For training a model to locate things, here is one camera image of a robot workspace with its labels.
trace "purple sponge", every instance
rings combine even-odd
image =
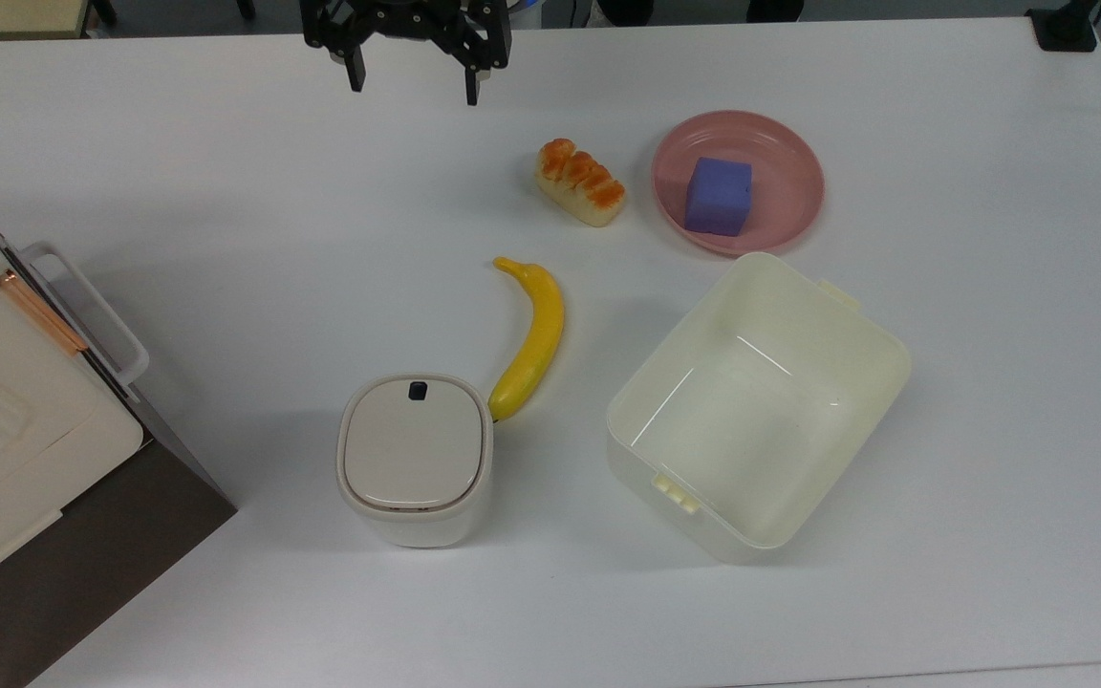
[[[686,187],[686,229],[738,236],[750,214],[750,179],[746,163],[700,157]]]

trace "banana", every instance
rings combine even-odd
[[[495,258],[493,265],[516,279],[533,302],[533,321],[530,323],[525,342],[508,364],[508,370],[499,375],[499,382],[487,401],[490,417],[499,423],[515,414],[542,381],[555,349],[559,348],[564,309],[563,293],[542,265],[517,263],[509,258]]]

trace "table surface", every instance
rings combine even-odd
[[[741,685],[1101,663],[1101,48],[1021,18],[520,33],[464,105],[428,44],[368,83],[294,35],[0,45],[0,229],[56,240],[152,351],[140,380],[241,506],[36,685]],[[817,153],[783,252],[914,371],[798,535],[718,565],[604,466],[606,405],[730,265],[656,212],[678,121]],[[533,186],[567,135],[607,229]],[[334,480],[377,375],[489,389],[549,269],[568,327],[497,426],[495,500],[410,552]]]
[[[0,0],[0,40],[78,39],[88,0]]]
[[[1101,665],[778,684],[767,688],[1101,688]]]

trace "pink plate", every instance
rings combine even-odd
[[[700,157],[750,163],[750,217],[738,236],[686,231],[686,185]],[[776,120],[743,112],[705,112],[674,127],[652,157],[656,207],[686,239],[740,256],[788,243],[822,207],[822,166],[800,136]]]

